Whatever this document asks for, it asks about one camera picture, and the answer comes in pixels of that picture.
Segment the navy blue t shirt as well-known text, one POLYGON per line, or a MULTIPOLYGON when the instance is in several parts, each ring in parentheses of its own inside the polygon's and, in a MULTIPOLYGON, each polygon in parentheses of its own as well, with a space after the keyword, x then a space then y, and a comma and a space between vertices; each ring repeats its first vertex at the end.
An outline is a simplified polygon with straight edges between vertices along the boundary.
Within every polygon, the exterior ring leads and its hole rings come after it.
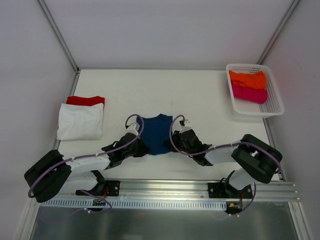
POLYGON ((143 117, 144 128, 141 139, 144 144, 146 155, 163 155, 171 151, 169 133, 173 122, 172 115, 159 114, 155 117, 143 117))

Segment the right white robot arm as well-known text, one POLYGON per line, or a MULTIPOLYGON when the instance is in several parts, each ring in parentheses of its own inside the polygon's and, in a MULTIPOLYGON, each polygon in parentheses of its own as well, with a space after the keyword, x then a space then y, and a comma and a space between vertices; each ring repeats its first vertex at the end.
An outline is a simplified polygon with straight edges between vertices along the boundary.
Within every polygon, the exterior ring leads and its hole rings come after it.
POLYGON ((274 174, 282 171, 280 162, 283 155, 251 134, 245 134, 233 143, 213 146, 202 143, 195 131, 190 129, 175 131, 163 145, 170 152, 188 156, 202 167, 239 164, 240 168, 231 171, 213 190, 222 198, 240 198, 246 187, 256 182, 268 184, 274 174))

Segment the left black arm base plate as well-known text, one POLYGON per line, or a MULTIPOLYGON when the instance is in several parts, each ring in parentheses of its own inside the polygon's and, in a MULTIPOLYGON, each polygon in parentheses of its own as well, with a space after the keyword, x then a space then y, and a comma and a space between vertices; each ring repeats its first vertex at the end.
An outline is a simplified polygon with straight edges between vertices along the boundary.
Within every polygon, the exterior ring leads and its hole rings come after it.
POLYGON ((120 192, 120 181, 98 179, 95 186, 91 189, 80 189, 75 192, 77 196, 85 196, 89 193, 98 197, 118 197, 120 192))

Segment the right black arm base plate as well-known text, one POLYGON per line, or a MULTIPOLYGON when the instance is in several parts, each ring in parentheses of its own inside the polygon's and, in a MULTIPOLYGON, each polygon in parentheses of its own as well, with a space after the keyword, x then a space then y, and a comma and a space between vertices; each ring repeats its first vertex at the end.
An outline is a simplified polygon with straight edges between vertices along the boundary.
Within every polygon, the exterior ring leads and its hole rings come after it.
POLYGON ((253 190, 250 185, 242 190, 237 190, 228 183, 224 182, 209 182, 207 184, 208 196, 210 199, 251 199, 253 190))

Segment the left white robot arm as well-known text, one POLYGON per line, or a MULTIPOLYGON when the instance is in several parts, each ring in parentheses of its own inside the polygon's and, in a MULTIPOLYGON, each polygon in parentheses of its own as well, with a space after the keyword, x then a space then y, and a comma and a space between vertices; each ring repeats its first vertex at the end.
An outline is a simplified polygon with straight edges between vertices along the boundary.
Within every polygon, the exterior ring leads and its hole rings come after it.
POLYGON ((102 171, 118 167, 127 158, 141 158, 149 151, 142 138, 133 133, 126 133, 96 153, 65 158, 57 149, 50 150, 24 174, 28 197, 38 203, 58 194, 102 197, 109 186, 102 171))

